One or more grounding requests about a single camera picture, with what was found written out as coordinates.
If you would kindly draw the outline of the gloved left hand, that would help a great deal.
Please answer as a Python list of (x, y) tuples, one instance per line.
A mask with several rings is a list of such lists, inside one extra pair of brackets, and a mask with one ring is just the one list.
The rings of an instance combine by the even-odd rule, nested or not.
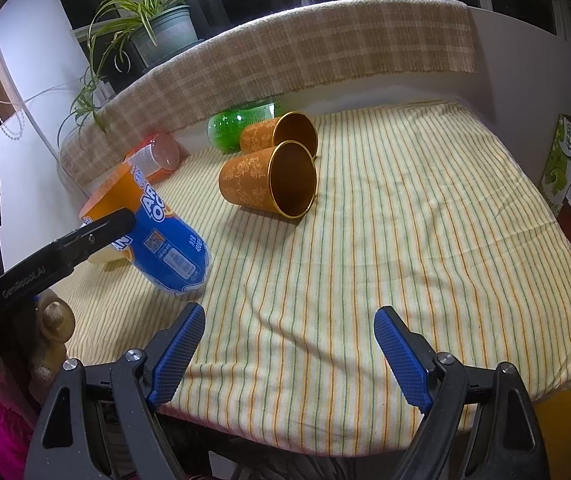
[(20, 313), (0, 315), (0, 398), (43, 404), (63, 362), (76, 320), (46, 289)]

